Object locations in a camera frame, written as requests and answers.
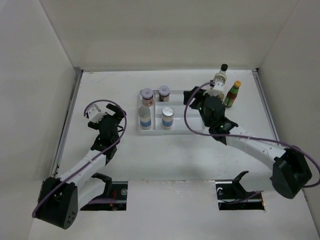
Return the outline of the blue label jar silver lid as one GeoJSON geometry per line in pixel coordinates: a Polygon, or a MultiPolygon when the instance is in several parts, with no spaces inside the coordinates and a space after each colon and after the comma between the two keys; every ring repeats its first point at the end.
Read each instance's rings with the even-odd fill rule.
{"type": "Polygon", "coordinates": [[[149,130],[152,126],[151,110],[149,107],[142,105],[138,109],[139,125],[143,130],[149,130]]]}

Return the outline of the dark soy sauce bottle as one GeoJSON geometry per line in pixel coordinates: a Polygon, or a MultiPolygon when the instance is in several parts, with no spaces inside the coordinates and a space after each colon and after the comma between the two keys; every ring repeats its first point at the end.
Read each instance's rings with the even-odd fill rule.
{"type": "Polygon", "coordinates": [[[214,86],[218,83],[225,84],[225,82],[227,81],[226,71],[228,67],[229,66],[225,63],[221,65],[219,72],[214,75],[214,78],[212,80],[214,86]]]}

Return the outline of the red sauce bottle yellow cap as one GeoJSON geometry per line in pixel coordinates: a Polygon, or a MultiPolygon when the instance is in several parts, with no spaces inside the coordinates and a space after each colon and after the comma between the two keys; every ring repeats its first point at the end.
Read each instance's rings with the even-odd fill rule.
{"type": "Polygon", "coordinates": [[[231,108],[233,103],[235,102],[239,88],[242,85],[242,82],[240,80],[236,80],[231,87],[231,89],[228,91],[227,95],[224,98],[223,104],[226,108],[231,108]]]}

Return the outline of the orange spice jar white lid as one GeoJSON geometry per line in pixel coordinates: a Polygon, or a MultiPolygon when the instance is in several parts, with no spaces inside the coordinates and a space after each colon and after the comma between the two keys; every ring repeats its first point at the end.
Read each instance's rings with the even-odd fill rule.
{"type": "Polygon", "coordinates": [[[154,103],[154,92],[151,88],[144,88],[141,91],[142,104],[146,107],[151,107],[154,103]]]}

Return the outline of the dark spice jar white lid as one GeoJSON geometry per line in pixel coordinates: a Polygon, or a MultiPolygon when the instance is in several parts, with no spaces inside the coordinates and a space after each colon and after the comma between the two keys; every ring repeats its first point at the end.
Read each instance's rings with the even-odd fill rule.
{"type": "Polygon", "coordinates": [[[170,100],[170,88],[166,85],[162,85],[158,89],[159,101],[168,102],[170,100]]]}

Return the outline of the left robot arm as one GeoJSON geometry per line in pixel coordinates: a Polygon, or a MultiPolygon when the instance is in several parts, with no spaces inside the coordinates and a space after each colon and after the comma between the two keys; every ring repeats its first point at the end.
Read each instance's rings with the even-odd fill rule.
{"type": "Polygon", "coordinates": [[[66,230],[83,207],[117,203],[112,178],[99,173],[99,170],[115,156],[127,128],[120,123],[127,122],[127,114],[117,103],[111,100],[104,102],[106,109],[113,114],[101,111],[98,100],[85,108],[83,115],[89,120],[87,125],[98,131],[98,135],[88,153],[74,167],[42,182],[37,206],[32,212],[34,219],[66,230]]]}

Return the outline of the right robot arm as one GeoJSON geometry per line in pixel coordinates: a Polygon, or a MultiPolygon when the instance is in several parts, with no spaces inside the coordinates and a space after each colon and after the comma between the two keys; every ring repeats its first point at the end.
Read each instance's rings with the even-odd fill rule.
{"type": "Polygon", "coordinates": [[[183,92],[186,109],[197,110],[207,137],[225,146],[238,149],[255,158],[272,171],[269,178],[273,189],[286,199],[293,199],[311,179],[312,173],[302,151],[276,140],[250,136],[236,122],[225,116],[226,108],[216,96],[210,96],[201,86],[183,92]]]}

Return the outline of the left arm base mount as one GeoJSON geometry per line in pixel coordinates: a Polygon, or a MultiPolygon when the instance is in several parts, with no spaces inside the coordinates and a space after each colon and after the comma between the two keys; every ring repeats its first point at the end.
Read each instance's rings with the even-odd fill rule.
{"type": "Polygon", "coordinates": [[[126,211],[128,197],[128,182],[113,181],[111,177],[101,173],[95,173],[93,180],[104,183],[104,190],[100,195],[95,196],[81,211],[126,211]]]}

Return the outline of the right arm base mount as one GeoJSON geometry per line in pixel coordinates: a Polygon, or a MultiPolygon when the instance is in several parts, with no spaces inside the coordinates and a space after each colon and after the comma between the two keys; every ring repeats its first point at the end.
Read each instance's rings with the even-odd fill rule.
{"type": "Polygon", "coordinates": [[[264,211],[262,191],[246,191],[240,181],[249,171],[242,171],[234,179],[215,181],[218,209],[220,211],[264,211]]]}

